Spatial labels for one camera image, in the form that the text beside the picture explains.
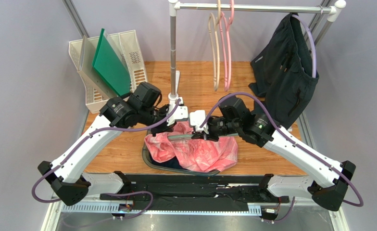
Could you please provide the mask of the pink patterned shorts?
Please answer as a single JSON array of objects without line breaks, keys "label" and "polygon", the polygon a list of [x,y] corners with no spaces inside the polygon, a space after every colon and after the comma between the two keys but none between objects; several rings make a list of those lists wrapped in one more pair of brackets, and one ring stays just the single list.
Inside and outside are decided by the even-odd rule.
[{"label": "pink patterned shorts", "polygon": [[155,161],[165,162],[174,156],[187,170],[209,172],[224,171],[238,162],[238,144],[234,137],[221,137],[219,141],[179,140],[170,141],[167,136],[190,133],[188,122],[178,122],[173,132],[164,132],[144,139]]}]

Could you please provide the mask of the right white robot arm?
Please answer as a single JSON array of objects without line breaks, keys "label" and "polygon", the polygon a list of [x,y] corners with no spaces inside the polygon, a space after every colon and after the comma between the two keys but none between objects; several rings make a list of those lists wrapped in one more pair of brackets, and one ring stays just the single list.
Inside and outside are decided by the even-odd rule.
[{"label": "right white robot arm", "polygon": [[264,175],[259,186],[275,197],[311,198],[317,205],[338,211],[346,202],[348,188],[356,170],[350,161],[342,163],[320,154],[291,135],[267,113],[253,114],[235,95],[223,97],[216,105],[222,116],[212,117],[204,110],[189,114],[193,139],[218,141],[237,134],[245,142],[274,152],[303,170],[305,177]]}]

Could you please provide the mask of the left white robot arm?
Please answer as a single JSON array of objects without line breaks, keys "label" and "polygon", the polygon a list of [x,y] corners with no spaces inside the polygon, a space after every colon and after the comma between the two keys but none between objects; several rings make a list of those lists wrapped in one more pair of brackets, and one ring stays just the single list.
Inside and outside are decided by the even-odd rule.
[{"label": "left white robot arm", "polygon": [[177,99],[158,109],[155,103],[161,96],[157,87],[143,82],[134,92],[110,98],[87,131],[64,154],[52,162],[39,164],[42,176],[33,186],[32,196],[47,203],[36,195],[36,187],[42,180],[50,184],[58,197],[56,201],[67,206],[87,196],[119,192],[125,181],[118,174],[91,174],[85,169],[107,144],[124,132],[171,128],[171,116],[183,101]]}]

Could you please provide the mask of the green clothes hanger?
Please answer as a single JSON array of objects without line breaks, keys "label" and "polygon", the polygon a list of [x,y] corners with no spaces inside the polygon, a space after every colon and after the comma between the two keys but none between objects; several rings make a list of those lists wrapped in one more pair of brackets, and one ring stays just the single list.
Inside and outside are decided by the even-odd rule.
[{"label": "green clothes hanger", "polygon": [[177,141],[177,140],[191,140],[194,134],[180,134],[180,135],[170,135],[167,138],[170,141]]}]

